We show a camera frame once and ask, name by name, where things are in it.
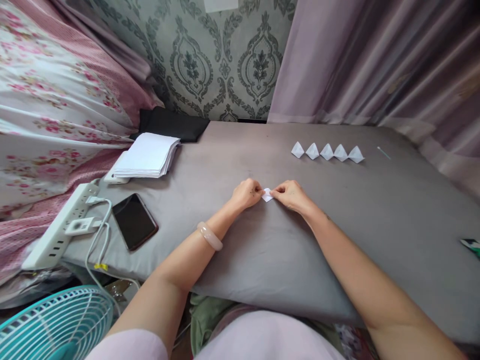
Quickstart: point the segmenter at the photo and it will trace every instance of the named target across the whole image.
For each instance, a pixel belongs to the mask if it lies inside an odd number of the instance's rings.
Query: gray mattress
[[[312,142],[319,150],[341,143],[347,152],[358,145],[366,159],[360,164],[297,159],[290,154],[296,141],[305,150]],[[211,122],[199,143],[177,152],[169,175],[125,185],[100,182],[100,195],[114,204],[139,193],[160,227],[129,253],[110,219],[112,240],[104,262],[112,273],[146,279],[248,177],[264,188],[297,180],[449,337],[480,344],[480,261],[459,242],[480,239],[480,207],[388,128]],[[104,211],[101,205],[88,215]],[[81,265],[91,239],[75,238],[65,260]],[[275,200],[246,210],[223,242],[195,292],[361,324],[308,226]]]

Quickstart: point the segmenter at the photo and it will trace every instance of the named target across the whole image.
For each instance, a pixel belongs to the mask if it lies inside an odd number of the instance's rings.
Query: plug
[[[91,234],[97,231],[102,221],[98,217],[73,220],[65,230],[67,236]]]
[[[85,201],[85,204],[95,205],[101,203],[102,201],[105,201],[103,197],[89,196],[88,199]]]

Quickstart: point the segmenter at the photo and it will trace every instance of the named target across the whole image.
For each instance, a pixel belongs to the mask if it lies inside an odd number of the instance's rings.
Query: charger cable
[[[96,276],[93,274],[93,272],[90,270],[89,268],[89,258],[90,258],[90,255],[92,254],[92,251],[93,249],[95,248],[95,245],[97,244],[97,241],[99,239],[99,236],[100,236],[100,233],[102,232],[103,228],[106,227],[106,231],[105,231],[105,241],[104,241],[104,244],[103,244],[103,247],[100,251],[100,255],[98,257],[98,262],[95,264],[95,269],[98,269],[100,270],[102,273],[106,274],[106,275],[109,275],[109,276],[112,276],[113,278],[116,278],[116,279],[121,279],[121,280],[126,280],[126,281],[129,281],[131,283],[133,283],[135,285],[135,287],[139,290],[140,289],[140,284],[138,283],[138,281],[136,280],[133,280],[133,279],[130,279],[130,278],[127,278],[127,277],[119,277],[119,276],[115,276],[115,275],[112,275],[110,274],[108,271],[108,266],[106,264],[103,264],[102,263],[102,260],[103,260],[103,257],[105,255],[105,252],[107,250],[107,247],[108,247],[108,244],[110,242],[110,224],[107,222],[108,218],[110,217],[110,214],[112,212],[112,207],[113,207],[113,204],[112,202],[107,199],[107,198],[102,198],[102,197],[96,197],[96,196],[90,196],[87,200],[86,200],[86,204],[89,204],[89,205],[96,205],[96,204],[99,204],[99,203],[102,203],[102,202],[105,202],[105,203],[108,203],[108,209],[106,211],[106,214],[105,216],[103,217],[103,219],[100,221],[100,223],[98,221],[96,221],[94,223],[93,226],[97,226],[98,225],[98,230],[96,231],[95,233],[95,236],[93,237],[93,240],[90,244],[90,248],[88,249],[87,251],[87,254],[86,254],[86,257],[85,257],[85,262],[84,262],[84,265],[85,265],[85,269],[86,271],[88,272],[88,274],[90,275],[90,277],[93,279],[93,281],[95,282],[95,284],[104,291],[104,293],[106,294],[106,296],[108,296],[112,301],[113,303],[115,304],[115,308],[116,308],[116,311],[118,313],[118,316],[120,317],[120,315],[122,314],[122,310],[120,309],[120,305],[117,303],[117,301],[115,300],[115,298],[110,295],[110,293],[102,286],[102,284],[100,283],[100,281],[96,278]]]

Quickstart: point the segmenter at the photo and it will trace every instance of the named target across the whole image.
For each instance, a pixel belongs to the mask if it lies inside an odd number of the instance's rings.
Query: fan grille
[[[49,359],[65,345],[84,359],[110,329],[113,307],[96,286],[49,296],[0,326],[0,360]]]

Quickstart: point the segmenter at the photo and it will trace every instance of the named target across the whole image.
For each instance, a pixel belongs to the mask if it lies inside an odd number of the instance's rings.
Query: toothpick
[[[388,156],[387,153],[380,148],[380,146],[377,146],[376,148],[377,148],[378,150],[380,150],[381,153],[388,158],[388,160],[392,160],[392,158],[391,158],[390,156]]]

